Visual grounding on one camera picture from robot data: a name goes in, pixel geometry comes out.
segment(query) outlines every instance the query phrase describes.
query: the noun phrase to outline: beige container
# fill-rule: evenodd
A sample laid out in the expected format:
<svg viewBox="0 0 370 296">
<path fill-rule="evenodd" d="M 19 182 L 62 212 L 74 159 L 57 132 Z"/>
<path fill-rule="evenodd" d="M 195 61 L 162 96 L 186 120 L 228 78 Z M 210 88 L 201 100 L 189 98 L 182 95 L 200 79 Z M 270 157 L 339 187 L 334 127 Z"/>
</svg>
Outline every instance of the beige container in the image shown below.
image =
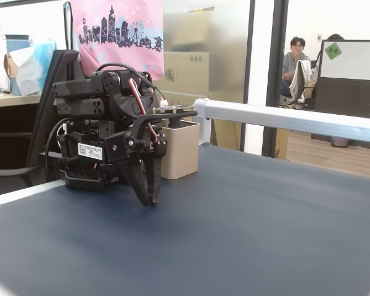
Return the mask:
<svg viewBox="0 0 370 296">
<path fill-rule="evenodd" d="M 166 156 L 162 158 L 162 178 L 176 180 L 197 171 L 199 163 L 200 125 L 181 121 L 180 128 L 167 128 L 168 120 L 162 124 L 161 134 L 168 142 Z"/>
</svg>

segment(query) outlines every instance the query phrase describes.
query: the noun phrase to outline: whiteboard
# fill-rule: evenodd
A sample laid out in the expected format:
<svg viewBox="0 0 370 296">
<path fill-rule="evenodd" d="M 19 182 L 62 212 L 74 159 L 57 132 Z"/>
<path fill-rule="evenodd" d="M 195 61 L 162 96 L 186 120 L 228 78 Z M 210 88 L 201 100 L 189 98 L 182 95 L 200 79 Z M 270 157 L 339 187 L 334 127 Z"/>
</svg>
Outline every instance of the whiteboard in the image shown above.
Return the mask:
<svg viewBox="0 0 370 296">
<path fill-rule="evenodd" d="M 342 54 L 330 60 L 325 48 L 337 42 Z M 370 80 L 370 41 L 325 41 L 321 77 Z"/>
</svg>

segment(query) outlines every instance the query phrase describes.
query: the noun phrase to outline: white wall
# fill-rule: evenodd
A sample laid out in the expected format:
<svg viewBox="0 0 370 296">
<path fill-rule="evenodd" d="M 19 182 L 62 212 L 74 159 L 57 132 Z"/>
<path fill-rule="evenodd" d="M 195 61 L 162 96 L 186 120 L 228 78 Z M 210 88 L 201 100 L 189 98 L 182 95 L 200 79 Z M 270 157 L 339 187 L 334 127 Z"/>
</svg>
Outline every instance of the white wall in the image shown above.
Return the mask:
<svg viewBox="0 0 370 296">
<path fill-rule="evenodd" d="M 273 12 L 274 0 L 255 1 L 248 91 L 248 104 L 250 105 L 266 105 L 270 48 L 266 48 L 265 45 L 271 43 Z M 261 155 L 264 130 L 264 126 L 246 126 L 244 152 Z"/>
<path fill-rule="evenodd" d="M 312 60 L 318 56 L 321 43 L 335 33 L 345 39 L 370 39 L 370 0 L 289 0 L 285 52 L 294 36 L 306 41 L 304 53 Z"/>
<path fill-rule="evenodd" d="M 64 2 L 58 0 L 0 8 L 0 32 L 52 38 L 56 40 L 57 49 L 65 49 Z"/>
</svg>

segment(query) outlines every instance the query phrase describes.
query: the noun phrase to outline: chair backrest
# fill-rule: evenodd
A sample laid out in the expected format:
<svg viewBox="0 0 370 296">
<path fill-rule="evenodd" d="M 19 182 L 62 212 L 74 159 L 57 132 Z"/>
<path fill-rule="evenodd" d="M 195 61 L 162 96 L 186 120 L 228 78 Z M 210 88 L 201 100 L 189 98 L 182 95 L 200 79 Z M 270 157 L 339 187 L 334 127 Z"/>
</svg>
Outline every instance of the chair backrest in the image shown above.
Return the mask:
<svg viewBox="0 0 370 296">
<path fill-rule="evenodd" d="M 65 80 L 67 64 L 76 61 L 78 51 L 59 50 L 54 51 L 51 64 L 49 65 L 47 78 L 39 100 L 37 114 L 33 126 L 33 134 L 29 145 L 26 167 L 33 167 L 38 164 L 38 154 L 44 150 L 48 124 L 53 116 L 52 106 L 54 95 L 51 91 L 52 84 Z"/>
</svg>

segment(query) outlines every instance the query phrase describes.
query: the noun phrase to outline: person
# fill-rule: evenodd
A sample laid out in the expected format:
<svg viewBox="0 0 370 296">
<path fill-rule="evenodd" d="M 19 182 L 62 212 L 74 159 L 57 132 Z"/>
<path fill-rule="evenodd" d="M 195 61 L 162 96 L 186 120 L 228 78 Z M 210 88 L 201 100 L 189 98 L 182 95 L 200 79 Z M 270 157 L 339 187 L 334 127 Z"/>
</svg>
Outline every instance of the person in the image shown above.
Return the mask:
<svg viewBox="0 0 370 296">
<path fill-rule="evenodd" d="M 284 55 L 281 80 L 281 94 L 284 96 L 291 96 L 289 86 L 294 78 L 297 62 L 299 60 L 310 60 L 303 53 L 305 46 L 306 41 L 303 38 L 294 37 L 290 42 L 290 52 Z"/>
<path fill-rule="evenodd" d="M 328 37 L 327 40 L 344 40 L 344 38 L 339 35 L 339 34 L 333 34 L 332 36 Z M 315 70 L 314 70 L 314 74 L 313 76 L 311 77 L 311 80 L 315 81 L 315 82 L 318 82 L 318 75 L 319 75 L 319 65 L 320 65 L 320 60 L 319 58 L 321 57 L 321 54 L 322 54 L 322 49 L 321 51 L 319 52 L 318 54 L 318 57 L 316 58 L 316 65 L 315 65 Z"/>
</svg>

